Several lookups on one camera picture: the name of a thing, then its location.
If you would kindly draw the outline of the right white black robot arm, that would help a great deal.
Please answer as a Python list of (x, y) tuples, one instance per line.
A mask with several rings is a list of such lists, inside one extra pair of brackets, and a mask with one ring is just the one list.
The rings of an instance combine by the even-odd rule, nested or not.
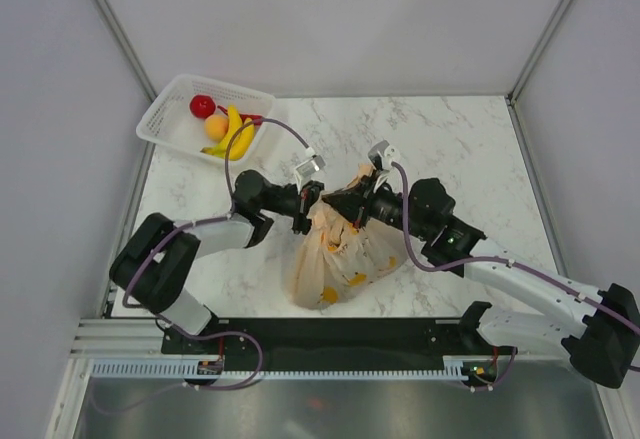
[(438, 179), (421, 179), (395, 193), (363, 178), (323, 200), (356, 227), (377, 220), (402, 231), (406, 241), (423, 241), (423, 270), (452, 272), (536, 310), (534, 316), (507, 319), (491, 305), (470, 307), (456, 331), (465, 351), (480, 353), (489, 345), (538, 349), (567, 357), (582, 376), (612, 389), (632, 370), (639, 308), (631, 291), (618, 284), (602, 290), (525, 264), (458, 219), (455, 201)]

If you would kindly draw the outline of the peach banana-print plastic bag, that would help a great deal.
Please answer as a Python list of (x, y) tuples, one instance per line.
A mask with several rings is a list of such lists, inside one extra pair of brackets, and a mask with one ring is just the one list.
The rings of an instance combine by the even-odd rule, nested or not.
[(322, 198), (307, 218), (310, 232), (284, 283), (288, 299), (299, 307), (325, 309), (347, 302), (407, 260), (402, 232), (378, 220), (356, 227)]

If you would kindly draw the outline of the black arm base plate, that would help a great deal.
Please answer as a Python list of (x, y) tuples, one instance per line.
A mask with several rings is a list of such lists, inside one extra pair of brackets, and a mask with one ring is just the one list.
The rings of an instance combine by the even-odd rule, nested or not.
[(446, 356), (509, 357), (459, 320), (436, 318), (229, 318), (205, 334), (243, 332), (263, 350), (266, 371), (426, 370)]

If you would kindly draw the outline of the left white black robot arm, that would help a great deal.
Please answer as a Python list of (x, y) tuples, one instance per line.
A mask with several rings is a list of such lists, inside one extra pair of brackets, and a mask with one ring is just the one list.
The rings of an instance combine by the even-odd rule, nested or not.
[(161, 213), (146, 217), (109, 269), (109, 278), (148, 312), (178, 327), (197, 353), (213, 350), (219, 330), (214, 314), (186, 288), (195, 260), (226, 250), (251, 248), (267, 236), (272, 212), (292, 219), (294, 233), (306, 234), (310, 207), (324, 184), (309, 180), (275, 185), (255, 170), (242, 172), (231, 195), (231, 211), (213, 218), (178, 223)]

